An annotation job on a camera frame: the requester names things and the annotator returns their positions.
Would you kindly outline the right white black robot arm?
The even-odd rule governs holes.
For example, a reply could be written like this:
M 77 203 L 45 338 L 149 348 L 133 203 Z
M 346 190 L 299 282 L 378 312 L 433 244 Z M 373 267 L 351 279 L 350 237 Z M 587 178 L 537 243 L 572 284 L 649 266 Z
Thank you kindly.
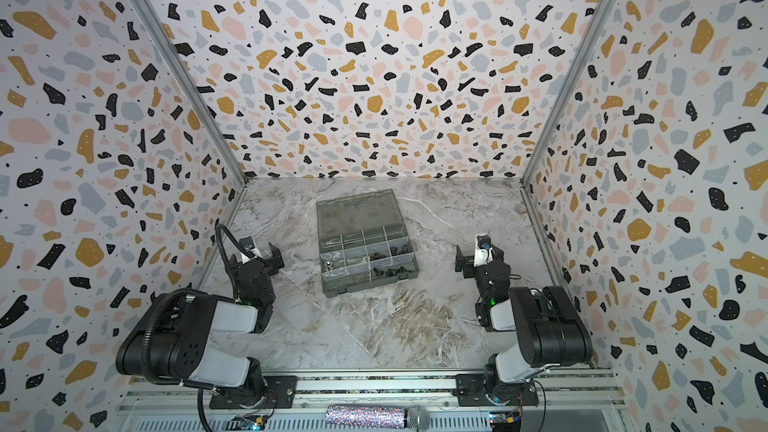
M 516 286 L 521 278 L 504 261 L 504 252 L 488 235 L 478 235 L 474 252 L 456 250 L 455 271 L 475 282 L 478 324 L 488 332 L 513 332 L 516 343 L 491 355 L 482 382 L 472 386 L 493 404 L 523 397 L 539 374 L 556 367 L 588 363 L 593 354 L 590 334 L 561 286 L 541 289 Z

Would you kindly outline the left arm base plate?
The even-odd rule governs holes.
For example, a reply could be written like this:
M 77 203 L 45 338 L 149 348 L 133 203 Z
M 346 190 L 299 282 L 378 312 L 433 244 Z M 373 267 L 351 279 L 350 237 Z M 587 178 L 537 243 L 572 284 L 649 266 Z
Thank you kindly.
M 209 401 L 212 410 L 290 409 L 297 390 L 295 375 L 267 375 L 240 388 L 219 389 Z

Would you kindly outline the clear plastic compartment organizer box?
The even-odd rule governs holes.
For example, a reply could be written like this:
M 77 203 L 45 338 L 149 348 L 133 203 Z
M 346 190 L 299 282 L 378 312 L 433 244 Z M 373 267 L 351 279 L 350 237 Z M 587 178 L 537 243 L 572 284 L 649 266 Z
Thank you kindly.
M 319 201 L 316 214 L 321 286 L 326 297 L 419 275 L 415 247 L 393 190 Z

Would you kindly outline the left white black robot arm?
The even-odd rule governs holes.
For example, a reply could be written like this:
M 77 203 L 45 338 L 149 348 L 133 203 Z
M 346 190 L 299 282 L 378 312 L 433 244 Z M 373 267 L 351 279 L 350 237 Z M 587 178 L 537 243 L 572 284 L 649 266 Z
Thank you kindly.
M 273 315 L 272 277 L 284 267 L 271 244 L 263 256 L 251 238 L 237 241 L 224 225 L 215 242 L 230 281 L 229 297 L 181 288 L 158 295 L 118 349 L 115 367 L 154 385 L 217 393 L 225 405 L 256 407 L 268 398 L 260 362 L 209 343 L 212 333 L 261 334 Z

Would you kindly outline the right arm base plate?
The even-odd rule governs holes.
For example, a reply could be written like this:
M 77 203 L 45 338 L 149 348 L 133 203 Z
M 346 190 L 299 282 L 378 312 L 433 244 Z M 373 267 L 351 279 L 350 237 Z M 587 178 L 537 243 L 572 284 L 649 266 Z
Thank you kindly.
M 539 398 L 531 382 L 495 382 L 483 374 L 458 374 L 452 395 L 460 407 L 537 406 Z

